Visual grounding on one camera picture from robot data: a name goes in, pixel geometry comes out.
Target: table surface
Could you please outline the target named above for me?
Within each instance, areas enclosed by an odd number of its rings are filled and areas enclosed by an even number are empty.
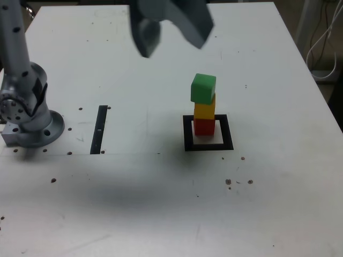
[[[343,255],[342,132],[280,14],[210,10],[202,50],[164,22],[144,59],[126,6],[41,8],[29,54],[66,130],[17,153],[1,140],[1,257]],[[196,73],[217,76],[234,150],[184,151]],[[90,155],[99,105],[106,153]]]

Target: cube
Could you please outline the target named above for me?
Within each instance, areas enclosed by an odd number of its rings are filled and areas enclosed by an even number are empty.
[[[194,119],[214,119],[215,95],[211,105],[196,103],[194,106]]]
[[[191,85],[191,101],[201,104],[212,104],[215,92],[216,77],[197,73]]]
[[[194,135],[214,135],[215,119],[194,119]]]

